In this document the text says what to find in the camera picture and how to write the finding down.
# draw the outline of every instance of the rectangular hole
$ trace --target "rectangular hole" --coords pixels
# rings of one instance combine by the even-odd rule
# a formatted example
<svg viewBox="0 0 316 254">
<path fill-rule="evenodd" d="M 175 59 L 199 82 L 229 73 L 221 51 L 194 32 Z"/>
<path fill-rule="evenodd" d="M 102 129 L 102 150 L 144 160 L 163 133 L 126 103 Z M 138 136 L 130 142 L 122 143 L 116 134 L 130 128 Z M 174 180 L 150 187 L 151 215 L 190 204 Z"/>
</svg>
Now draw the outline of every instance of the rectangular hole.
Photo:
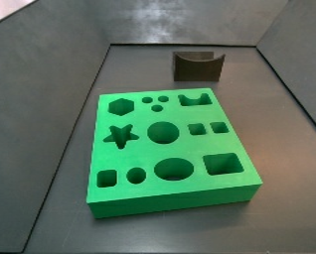
<svg viewBox="0 0 316 254">
<path fill-rule="evenodd" d="M 100 171 L 96 176 L 96 185 L 99 188 L 114 187 L 116 185 L 116 171 Z"/>
<path fill-rule="evenodd" d="M 210 176 L 242 172 L 237 154 L 207 155 L 203 156 L 203 161 Z"/>
<path fill-rule="evenodd" d="M 191 135 L 205 135 L 206 134 L 206 128 L 202 123 L 189 124 L 189 131 Z"/>
<path fill-rule="evenodd" d="M 227 125 L 225 122 L 213 122 L 210 123 L 211 125 L 211 129 L 214 133 L 227 133 L 229 129 L 227 129 Z"/>
</svg>

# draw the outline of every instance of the green foam block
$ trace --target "green foam block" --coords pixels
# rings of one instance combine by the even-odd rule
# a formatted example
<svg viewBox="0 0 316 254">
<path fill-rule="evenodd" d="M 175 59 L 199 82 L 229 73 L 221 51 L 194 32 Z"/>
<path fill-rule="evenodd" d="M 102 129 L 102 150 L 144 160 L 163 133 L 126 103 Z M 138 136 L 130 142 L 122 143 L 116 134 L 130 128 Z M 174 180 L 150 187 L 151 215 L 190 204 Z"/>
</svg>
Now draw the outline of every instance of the green foam block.
<svg viewBox="0 0 316 254">
<path fill-rule="evenodd" d="M 86 199 L 95 218 L 246 201 L 260 186 L 210 89 L 99 97 Z"/>
</svg>

